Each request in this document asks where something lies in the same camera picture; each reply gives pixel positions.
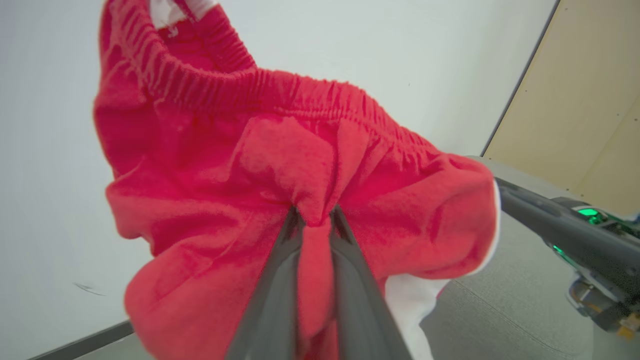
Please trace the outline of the dark grey baseboard strip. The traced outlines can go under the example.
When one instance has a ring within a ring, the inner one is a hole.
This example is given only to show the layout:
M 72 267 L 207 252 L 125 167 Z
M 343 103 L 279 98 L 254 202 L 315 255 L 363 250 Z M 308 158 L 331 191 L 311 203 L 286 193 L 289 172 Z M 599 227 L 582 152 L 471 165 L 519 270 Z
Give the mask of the dark grey baseboard strip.
M 134 332 L 131 322 L 124 321 L 28 360 L 75 360 L 121 341 Z

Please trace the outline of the red and white garment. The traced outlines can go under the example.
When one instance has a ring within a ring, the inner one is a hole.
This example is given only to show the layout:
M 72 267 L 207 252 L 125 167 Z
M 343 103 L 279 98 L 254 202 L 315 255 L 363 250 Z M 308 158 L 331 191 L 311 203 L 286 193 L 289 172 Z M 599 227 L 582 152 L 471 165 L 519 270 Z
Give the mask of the red and white garment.
M 414 360 L 420 324 L 498 246 L 491 171 L 400 126 L 363 89 L 260 68 L 216 0 L 106 0 L 94 124 L 119 234 L 153 260 L 125 309 L 157 360 L 223 360 L 290 208 L 305 223 L 295 360 L 338 360 L 339 206 Z

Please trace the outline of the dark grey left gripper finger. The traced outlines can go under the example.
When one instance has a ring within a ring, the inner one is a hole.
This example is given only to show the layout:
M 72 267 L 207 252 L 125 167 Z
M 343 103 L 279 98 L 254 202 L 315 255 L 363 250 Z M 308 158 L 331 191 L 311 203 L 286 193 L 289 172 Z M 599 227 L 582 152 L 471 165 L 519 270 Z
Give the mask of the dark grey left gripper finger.
M 247 304 L 226 360 L 297 360 L 297 274 L 304 221 L 291 207 Z

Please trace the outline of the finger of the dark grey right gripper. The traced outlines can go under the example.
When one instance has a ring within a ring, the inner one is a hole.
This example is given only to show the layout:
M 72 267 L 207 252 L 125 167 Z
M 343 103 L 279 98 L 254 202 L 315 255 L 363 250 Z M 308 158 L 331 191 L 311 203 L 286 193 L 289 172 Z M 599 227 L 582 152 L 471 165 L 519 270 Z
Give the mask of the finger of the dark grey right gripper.
M 339 360 L 413 360 L 340 206 L 330 219 Z

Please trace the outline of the gripper with green band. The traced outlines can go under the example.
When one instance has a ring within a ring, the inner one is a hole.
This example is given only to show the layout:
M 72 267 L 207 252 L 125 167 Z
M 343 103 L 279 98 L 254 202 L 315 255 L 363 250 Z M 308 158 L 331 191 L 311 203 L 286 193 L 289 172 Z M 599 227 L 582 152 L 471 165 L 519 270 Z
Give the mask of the gripper with green band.
M 533 231 L 574 271 L 567 300 L 601 330 L 631 340 L 640 337 L 640 216 L 622 219 L 587 202 L 546 198 L 503 178 L 502 210 Z M 583 219 L 593 233 L 570 235 L 570 219 Z

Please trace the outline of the beige wooden panel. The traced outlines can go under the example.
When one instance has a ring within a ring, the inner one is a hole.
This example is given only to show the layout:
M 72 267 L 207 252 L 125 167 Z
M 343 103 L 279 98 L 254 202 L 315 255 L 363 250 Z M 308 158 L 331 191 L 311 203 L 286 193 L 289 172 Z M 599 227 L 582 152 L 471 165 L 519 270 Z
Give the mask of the beige wooden panel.
M 483 155 L 640 213 L 640 0 L 559 0 Z

